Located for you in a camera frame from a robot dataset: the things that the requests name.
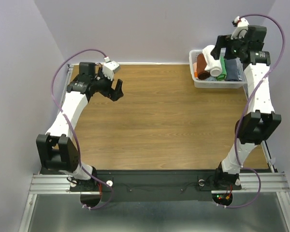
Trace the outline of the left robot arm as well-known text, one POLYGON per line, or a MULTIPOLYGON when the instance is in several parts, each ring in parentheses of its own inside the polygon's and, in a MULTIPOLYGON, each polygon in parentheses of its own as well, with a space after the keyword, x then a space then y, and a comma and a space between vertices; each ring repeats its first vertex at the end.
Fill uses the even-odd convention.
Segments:
POLYGON ((94 94, 100 93, 112 101, 123 97, 122 80, 112 87, 114 75, 120 70, 115 61, 106 60, 99 68, 93 62, 81 62, 78 75, 67 85, 63 105, 51 127, 36 139, 42 167, 70 175, 81 181, 86 190, 97 187, 97 171, 81 161, 75 127, 94 94))

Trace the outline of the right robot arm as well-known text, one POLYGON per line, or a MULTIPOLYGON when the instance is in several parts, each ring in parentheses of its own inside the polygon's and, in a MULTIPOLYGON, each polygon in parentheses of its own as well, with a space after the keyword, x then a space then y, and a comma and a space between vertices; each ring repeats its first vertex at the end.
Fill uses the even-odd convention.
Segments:
POLYGON ((244 111, 235 125, 235 139, 226 158, 219 164, 213 176, 215 187, 240 185, 239 173, 242 166, 258 145, 267 140, 281 123, 271 102, 268 75, 271 58, 263 51, 267 29, 263 26, 236 26, 231 35, 218 36, 211 52, 217 59, 225 48, 225 59, 238 58, 243 65, 247 80, 248 100, 244 111))

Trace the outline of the white towel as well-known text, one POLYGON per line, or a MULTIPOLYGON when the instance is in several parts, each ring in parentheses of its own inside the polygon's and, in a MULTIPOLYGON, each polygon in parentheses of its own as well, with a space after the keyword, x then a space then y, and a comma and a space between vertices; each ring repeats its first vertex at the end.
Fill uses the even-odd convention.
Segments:
POLYGON ((212 50, 215 48, 214 45, 208 45, 202 50, 202 54, 206 61, 205 71, 209 72, 211 76, 218 77, 222 74, 222 66, 220 58, 215 60, 211 55, 212 50))

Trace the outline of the dark blue towel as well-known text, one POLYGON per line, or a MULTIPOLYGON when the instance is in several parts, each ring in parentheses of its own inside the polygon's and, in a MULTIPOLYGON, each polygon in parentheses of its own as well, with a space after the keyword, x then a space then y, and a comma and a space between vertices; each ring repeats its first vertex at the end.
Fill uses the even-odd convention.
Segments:
POLYGON ((238 74, 236 59, 225 59, 225 81, 241 81, 238 74))

